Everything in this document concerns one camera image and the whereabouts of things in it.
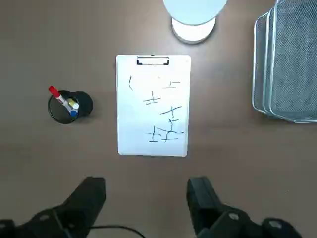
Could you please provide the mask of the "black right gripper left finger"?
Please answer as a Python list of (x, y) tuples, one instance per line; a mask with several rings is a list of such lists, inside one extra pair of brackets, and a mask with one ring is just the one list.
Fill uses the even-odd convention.
[(37, 213), (28, 222), (16, 225), (0, 221), (2, 238), (85, 238), (106, 200), (106, 180), (85, 178), (60, 205)]

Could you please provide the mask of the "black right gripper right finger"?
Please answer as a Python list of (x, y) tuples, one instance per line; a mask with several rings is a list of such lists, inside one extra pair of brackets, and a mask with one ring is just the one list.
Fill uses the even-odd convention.
[(246, 212), (222, 203), (207, 177), (190, 178), (186, 198), (197, 238), (300, 238), (287, 221), (265, 218), (257, 224)]

